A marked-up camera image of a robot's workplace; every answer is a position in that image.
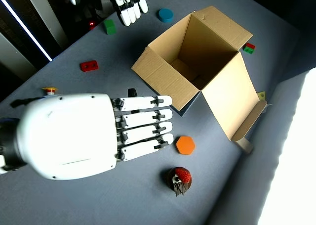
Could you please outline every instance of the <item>open cardboard box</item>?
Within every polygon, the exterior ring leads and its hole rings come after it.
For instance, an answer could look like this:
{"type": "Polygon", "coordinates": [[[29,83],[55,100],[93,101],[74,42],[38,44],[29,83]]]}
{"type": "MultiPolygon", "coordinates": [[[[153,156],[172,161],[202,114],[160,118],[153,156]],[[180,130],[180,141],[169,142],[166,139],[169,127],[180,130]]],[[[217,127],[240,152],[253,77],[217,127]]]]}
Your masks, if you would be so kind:
{"type": "Polygon", "coordinates": [[[202,92],[229,140],[250,152],[246,133],[267,105],[248,75],[240,48],[252,34],[210,6],[173,25],[132,69],[179,112],[202,92]]]}

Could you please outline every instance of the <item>led light strip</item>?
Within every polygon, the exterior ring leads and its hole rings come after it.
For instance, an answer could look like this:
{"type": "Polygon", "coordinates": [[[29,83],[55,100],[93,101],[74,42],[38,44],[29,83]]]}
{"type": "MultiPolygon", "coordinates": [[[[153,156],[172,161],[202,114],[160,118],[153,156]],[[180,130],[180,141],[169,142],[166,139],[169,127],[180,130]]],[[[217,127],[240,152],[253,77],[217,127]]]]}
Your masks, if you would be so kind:
{"type": "Polygon", "coordinates": [[[39,44],[39,42],[35,39],[35,37],[32,35],[32,33],[29,31],[29,29],[24,25],[24,23],[21,21],[21,19],[18,17],[18,15],[13,11],[13,9],[10,7],[10,5],[7,3],[6,0],[1,0],[5,7],[9,10],[9,12],[12,14],[12,16],[17,20],[17,22],[22,26],[22,28],[25,30],[25,32],[31,37],[31,39],[34,41],[34,43],[38,46],[38,48],[43,52],[43,54],[46,56],[46,58],[51,61],[51,57],[47,54],[47,52],[43,49],[43,47],[39,44]]]}

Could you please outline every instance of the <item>green block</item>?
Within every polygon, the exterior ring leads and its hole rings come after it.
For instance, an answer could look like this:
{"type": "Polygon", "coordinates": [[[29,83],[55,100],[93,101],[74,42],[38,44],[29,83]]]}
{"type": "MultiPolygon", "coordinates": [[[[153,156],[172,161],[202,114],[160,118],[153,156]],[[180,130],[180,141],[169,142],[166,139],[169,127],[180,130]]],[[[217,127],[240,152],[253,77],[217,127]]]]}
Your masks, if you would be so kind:
{"type": "Polygon", "coordinates": [[[245,46],[245,47],[243,48],[243,51],[252,54],[252,53],[254,52],[254,49],[252,49],[252,48],[250,48],[250,47],[248,47],[248,46],[245,46]]]}
{"type": "Polygon", "coordinates": [[[108,35],[113,35],[117,32],[113,20],[105,20],[103,25],[108,35]]]}

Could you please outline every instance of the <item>red strawberry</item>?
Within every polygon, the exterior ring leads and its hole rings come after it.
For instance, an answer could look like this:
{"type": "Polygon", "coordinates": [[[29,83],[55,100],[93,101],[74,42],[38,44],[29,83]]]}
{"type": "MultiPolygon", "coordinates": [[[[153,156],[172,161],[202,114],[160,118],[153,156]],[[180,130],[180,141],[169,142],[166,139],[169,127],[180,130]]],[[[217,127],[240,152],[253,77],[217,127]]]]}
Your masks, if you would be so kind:
{"type": "Polygon", "coordinates": [[[175,169],[175,173],[178,175],[179,179],[183,182],[183,183],[189,183],[191,180],[191,175],[190,172],[183,168],[183,167],[177,167],[175,169]]]}

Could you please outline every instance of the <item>tabletop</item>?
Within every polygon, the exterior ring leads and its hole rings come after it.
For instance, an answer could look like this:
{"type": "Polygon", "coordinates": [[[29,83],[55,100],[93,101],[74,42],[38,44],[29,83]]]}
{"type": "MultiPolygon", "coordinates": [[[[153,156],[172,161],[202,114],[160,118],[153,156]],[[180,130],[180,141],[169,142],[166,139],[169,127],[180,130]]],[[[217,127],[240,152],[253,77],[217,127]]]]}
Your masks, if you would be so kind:
{"type": "MultiPolygon", "coordinates": [[[[23,106],[10,108],[15,99],[42,96],[42,87],[54,86],[60,94],[107,93],[127,96],[136,88],[139,96],[154,92],[131,70],[148,43],[194,10],[214,5],[254,34],[253,54],[242,51],[257,91],[276,86],[299,32],[252,0],[147,0],[149,11],[129,27],[110,16],[117,33],[107,36],[100,24],[52,62],[28,79],[0,103],[1,117],[21,116],[23,106]],[[158,20],[156,13],[169,8],[172,23],[158,20]],[[99,69],[82,72],[81,62],[96,60],[99,69]]],[[[34,224],[203,224],[228,176],[241,155],[211,113],[203,96],[188,112],[172,118],[175,138],[191,136],[196,148],[180,155],[174,145],[128,162],[114,170],[79,180],[52,181],[41,178],[29,166],[0,177],[0,223],[34,224]],[[175,196],[162,180],[166,170],[181,166],[192,175],[184,196],[175,196]]]]}

